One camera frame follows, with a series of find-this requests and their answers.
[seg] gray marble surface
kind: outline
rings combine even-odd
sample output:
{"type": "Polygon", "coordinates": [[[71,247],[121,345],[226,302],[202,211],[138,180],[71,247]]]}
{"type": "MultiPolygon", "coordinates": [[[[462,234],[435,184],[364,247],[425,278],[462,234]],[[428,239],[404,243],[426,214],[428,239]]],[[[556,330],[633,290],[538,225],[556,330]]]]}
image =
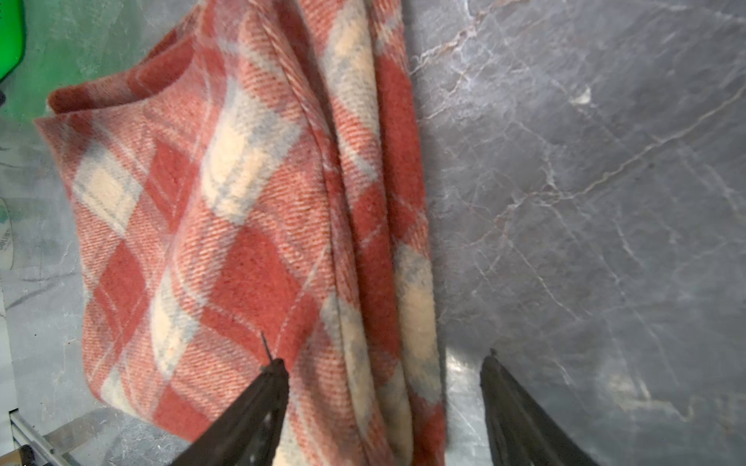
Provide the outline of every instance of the gray marble surface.
{"type": "MultiPolygon", "coordinates": [[[[109,45],[85,72],[130,65],[191,1],[104,3],[76,10],[108,21],[87,32],[109,45]]],[[[490,464],[491,347],[602,465],[743,464],[743,15],[735,0],[404,1],[449,465],[490,464]]],[[[0,89],[22,89],[17,71],[0,89]]],[[[85,386],[77,240],[48,153],[4,116],[0,146],[23,254],[0,274],[22,413],[91,437],[80,465],[167,463],[182,441],[85,386]]]]}

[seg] green object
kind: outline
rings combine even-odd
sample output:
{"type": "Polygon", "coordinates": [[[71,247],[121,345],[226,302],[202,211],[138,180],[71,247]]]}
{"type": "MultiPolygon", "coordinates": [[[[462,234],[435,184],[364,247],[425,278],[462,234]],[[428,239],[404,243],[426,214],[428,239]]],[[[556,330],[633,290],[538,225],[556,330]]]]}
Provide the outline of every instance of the green object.
{"type": "Polygon", "coordinates": [[[47,96],[55,89],[130,68],[194,3],[196,0],[24,1],[25,50],[21,63],[0,84],[7,96],[0,107],[0,128],[44,115],[47,96]],[[144,12],[159,4],[169,7],[157,15],[144,12]]]}
{"type": "Polygon", "coordinates": [[[22,56],[21,0],[0,0],[0,79],[16,67],[22,56]]]}

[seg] blanket fold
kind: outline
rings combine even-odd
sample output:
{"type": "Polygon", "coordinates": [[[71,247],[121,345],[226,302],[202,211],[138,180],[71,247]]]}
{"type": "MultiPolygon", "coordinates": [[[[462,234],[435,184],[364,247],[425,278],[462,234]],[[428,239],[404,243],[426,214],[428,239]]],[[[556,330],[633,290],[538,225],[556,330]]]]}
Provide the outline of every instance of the blanket fold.
{"type": "Polygon", "coordinates": [[[37,120],[78,224],[84,370],[193,440],[285,359],[276,465],[441,465],[398,0],[207,0],[37,120]]]}

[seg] red plaid fabric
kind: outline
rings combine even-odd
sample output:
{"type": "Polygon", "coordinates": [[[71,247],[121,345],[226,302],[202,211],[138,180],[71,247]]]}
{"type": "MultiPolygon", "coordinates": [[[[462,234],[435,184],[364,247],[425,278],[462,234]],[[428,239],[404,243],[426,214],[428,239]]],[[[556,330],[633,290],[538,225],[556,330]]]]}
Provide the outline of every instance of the red plaid fabric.
{"type": "Polygon", "coordinates": [[[275,464],[443,463],[399,0],[209,0],[48,102],[97,397],[194,439],[263,331],[290,372],[275,464]]]}

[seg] plaid blanket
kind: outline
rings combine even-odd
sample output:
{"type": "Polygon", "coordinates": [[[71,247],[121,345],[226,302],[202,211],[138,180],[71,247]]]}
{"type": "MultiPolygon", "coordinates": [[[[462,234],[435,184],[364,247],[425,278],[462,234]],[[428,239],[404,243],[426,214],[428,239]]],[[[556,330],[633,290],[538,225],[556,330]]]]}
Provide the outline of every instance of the plaid blanket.
{"type": "Polygon", "coordinates": [[[48,104],[96,397],[197,438],[264,332],[290,373],[275,464],[443,463],[399,0],[208,0],[48,104]]]}

